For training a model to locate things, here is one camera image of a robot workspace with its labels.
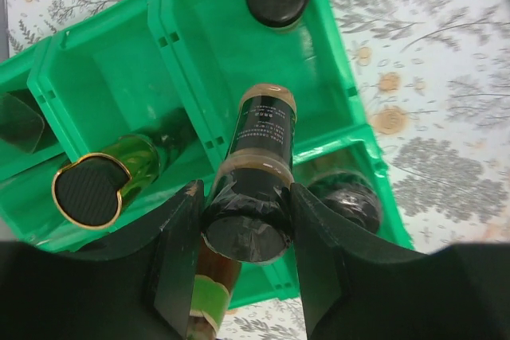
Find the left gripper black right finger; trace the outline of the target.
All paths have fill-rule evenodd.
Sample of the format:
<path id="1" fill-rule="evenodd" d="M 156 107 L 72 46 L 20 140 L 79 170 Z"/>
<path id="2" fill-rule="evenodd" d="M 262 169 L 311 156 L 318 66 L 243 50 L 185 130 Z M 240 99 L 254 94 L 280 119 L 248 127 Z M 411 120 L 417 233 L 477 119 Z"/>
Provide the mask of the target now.
<path id="1" fill-rule="evenodd" d="M 508 338 L 507 244 L 424 254 L 362 229 L 300 184 L 290 198 L 308 338 Z"/>

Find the small black-cap spice jar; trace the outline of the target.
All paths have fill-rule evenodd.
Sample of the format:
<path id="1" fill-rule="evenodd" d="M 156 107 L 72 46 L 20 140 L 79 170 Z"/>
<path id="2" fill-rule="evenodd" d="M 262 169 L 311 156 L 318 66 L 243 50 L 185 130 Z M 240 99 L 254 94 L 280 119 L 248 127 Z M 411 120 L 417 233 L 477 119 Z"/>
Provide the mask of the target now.
<path id="1" fill-rule="evenodd" d="M 316 158 L 296 166 L 294 178 L 332 211 L 370 233 L 378 232 L 382 203 L 372 184 L 349 161 Z"/>

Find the red chili sauce bottle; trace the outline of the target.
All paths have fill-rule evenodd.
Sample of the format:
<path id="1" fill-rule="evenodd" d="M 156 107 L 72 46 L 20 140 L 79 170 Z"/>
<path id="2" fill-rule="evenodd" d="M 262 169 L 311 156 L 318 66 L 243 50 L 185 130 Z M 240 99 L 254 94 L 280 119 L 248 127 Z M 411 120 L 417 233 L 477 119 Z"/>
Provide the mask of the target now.
<path id="1" fill-rule="evenodd" d="M 186 339 L 216 339 L 230 306 L 241 262 L 211 250 L 201 239 Z"/>

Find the gold-cap pepper grinder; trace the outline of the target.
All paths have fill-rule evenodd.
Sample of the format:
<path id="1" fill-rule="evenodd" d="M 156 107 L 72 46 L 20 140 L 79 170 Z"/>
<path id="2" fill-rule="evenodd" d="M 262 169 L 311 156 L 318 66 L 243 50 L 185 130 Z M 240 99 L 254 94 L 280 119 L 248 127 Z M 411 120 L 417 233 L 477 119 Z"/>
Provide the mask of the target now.
<path id="1" fill-rule="evenodd" d="M 52 181 L 53 201 L 74 225 L 106 229 L 195 139 L 188 123 L 124 135 L 59 169 Z"/>

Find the black-lid seasoning shaker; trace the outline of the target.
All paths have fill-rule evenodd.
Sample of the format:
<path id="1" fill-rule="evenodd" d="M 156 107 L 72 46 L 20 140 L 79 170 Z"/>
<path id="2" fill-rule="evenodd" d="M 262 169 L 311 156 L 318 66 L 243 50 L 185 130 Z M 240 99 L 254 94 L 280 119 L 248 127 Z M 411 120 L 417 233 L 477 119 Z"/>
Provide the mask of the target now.
<path id="1" fill-rule="evenodd" d="M 267 264 L 290 246 L 296 117 L 294 96 L 280 85 L 256 84 L 241 98 L 229 149 L 202 214 L 202 235 L 215 252 Z"/>

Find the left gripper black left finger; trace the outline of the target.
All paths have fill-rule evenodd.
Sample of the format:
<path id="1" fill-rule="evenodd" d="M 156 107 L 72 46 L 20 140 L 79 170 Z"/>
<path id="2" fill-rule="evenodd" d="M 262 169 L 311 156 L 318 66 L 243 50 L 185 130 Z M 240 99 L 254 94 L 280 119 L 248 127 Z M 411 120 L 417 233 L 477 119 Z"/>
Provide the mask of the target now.
<path id="1" fill-rule="evenodd" d="M 194 180 L 79 252 L 2 242 L 2 338 L 185 338 L 203 203 Z"/>

